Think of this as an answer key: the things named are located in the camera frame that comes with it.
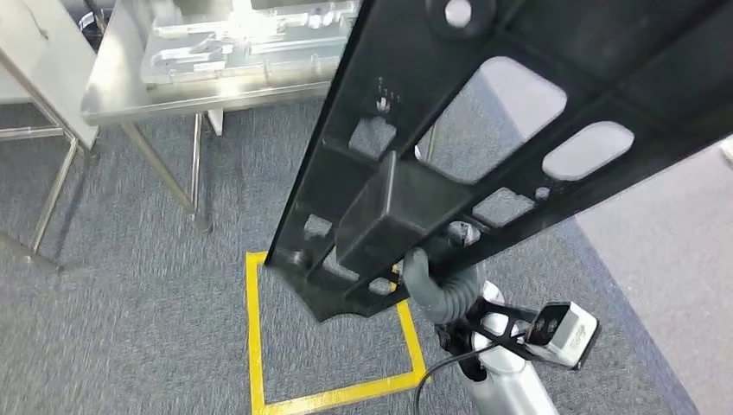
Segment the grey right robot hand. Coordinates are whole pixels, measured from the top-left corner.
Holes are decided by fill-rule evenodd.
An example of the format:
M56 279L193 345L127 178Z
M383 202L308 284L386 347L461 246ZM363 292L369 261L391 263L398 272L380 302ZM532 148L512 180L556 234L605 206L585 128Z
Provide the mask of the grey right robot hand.
M474 266L439 277L429 270L429 262L432 259L442 259L479 238L480 232L475 227L457 222L405 255L405 287L432 322L450 322L465 313L481 293L483 279Z

